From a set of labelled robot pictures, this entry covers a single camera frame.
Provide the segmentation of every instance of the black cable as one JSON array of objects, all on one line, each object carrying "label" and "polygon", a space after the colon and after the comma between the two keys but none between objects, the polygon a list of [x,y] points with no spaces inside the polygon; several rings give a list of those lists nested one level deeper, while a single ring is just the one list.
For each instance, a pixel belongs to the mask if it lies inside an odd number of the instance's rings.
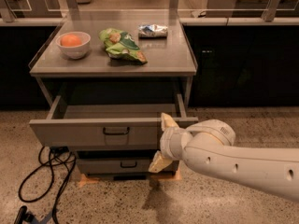
[{"label": "black cable", "polygon": [[[23,201],[24,203],[34,203],[34,202],[37,202],[39,200],[41,200],[43,197],[45,197],[48,192],[50,191],[50,189],[52,188],[52,185],[54,183],[54,169],[53,167],[55,166],[60,166],[60,165],[63,165],[65,167],[65,169],[67,170],[67,175],[64,179],[64,182],[63,184],[60,186],[59,188],[59,191],[56,195],[56,198],[55,198],[55,203],[53,205],[53,208],[52,208],[52,218],[54,220],[54,222],[56,224],[58,224],[58,219],[57,219],[57,204],[59,202],[59,199],[61,197],[61,195],[63,194],[64,192],[64,189],[66,188],[67,184],[68,184],[68,181],[70,179],[70,176],[72,174],[72,172],[74,171],[74,168],[75,168],[75,165],[76,165],[76,157],[74,156],[74,154],[72,154],[71,152],[69,153],[68,157],[65,159],[65,160],[61,160],[60,159],[60,156],[63,154],[63,153],[55,153],[55,152],[52,152],[50,150],[49,152],[49,155],[48,155],[48,161],[46,162],[43,162],[41,160],[41,155],[43,153],[43,150],[45,149],[45,147],[42,147],[39,151],[39,154],[38,154],[38,161],[40,163],[40,166],[35,168],[33,172],[31,172],[28,176],[26,176],[26,178],[21,182],[21,185],[19,187],[19,190],[18,190],[18,196],[19,196],[19,199],[21,201]],[[71,167],[69,168],[67,166],[68,163],[72,163]],[[28,181],[28,179],[30,177],[32,177],[39,169],[41,168],[44,168],[44,167],[49,167],[50,168],[50,175],[51,175],[51,181],[50,181],[50,184],[47,188],[47,190],[41,194],[39,197],[35,198],[35,199],[32,199],[32,200],[25,200],[22,195],[21,195],[21,190],[24,186],[24,184]]]}]

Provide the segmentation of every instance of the green chip bag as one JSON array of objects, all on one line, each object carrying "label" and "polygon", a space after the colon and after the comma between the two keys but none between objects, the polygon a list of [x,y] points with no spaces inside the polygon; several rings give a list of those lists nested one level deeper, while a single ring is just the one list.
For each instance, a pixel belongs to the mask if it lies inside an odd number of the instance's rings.
[{"label": "green chip bag", "polygon": [[99,38],[104,42],[106,52],[111,58],[147,62],[145,55],[127,32],[107,28],[100,32]]}]

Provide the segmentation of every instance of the white bowl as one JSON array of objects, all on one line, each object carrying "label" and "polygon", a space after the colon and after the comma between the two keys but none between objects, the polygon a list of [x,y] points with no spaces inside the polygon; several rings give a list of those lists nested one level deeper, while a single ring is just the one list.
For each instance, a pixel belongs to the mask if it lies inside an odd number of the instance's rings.
[{"label": "white bowl", "polygon": [[[80,38],[82,44],[79,46],[75,46],[75,47],[64,47],[61,45],[61,38],[64,35],[76,35]],[[56,45],[58,46],[58,48],[60,49],[60,51],[65,54],[66,56],[68,56],[69,58],[72,59],[79,59],[82,58],[83,56],[86,55],[86,53],[89,51],[90,49],[90,41],[91,41],[91,36],[87,33],[83,33],[83,32],[71,32],[71,33],[66,33],[66,34],[62,34],[60,36],[57,37],[56,39]]]}]

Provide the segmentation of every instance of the orange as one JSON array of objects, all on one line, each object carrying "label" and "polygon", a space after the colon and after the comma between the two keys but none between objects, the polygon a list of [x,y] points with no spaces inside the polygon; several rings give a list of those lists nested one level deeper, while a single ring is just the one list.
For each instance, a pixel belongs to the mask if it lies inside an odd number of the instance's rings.
[{"label": "orange", "polygon": [[61,38],[60,43],[64,47],[76,47],[82,44],[80,38],[77,35],[72,34],[64,35]]}]

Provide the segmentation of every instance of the concrete floor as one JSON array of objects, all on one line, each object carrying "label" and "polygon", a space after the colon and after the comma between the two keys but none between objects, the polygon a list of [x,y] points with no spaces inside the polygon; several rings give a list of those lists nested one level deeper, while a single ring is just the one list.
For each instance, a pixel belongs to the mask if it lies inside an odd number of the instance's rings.
[{"label": "concrete floor", "polygon": [[[0,111],[0,223],[13,223],[27,205],[35,223],[53,223],[51,208],[64,168],[55,172],[50,193],[23,203],[18,188],[38,164],[41,145],[29,127],[45,111]],[[193,108],[200,120],[220,119],[236,132],[238,147],[299,147],[299,107]],[[34,199],[50,182],[46,169],[26,184],[23,197]],[[258,190],[196,174],[184,163],[175,178],[107,181],[86,179],[78,170],[58,204],[60,223],[299,223],[299,203]]]}]

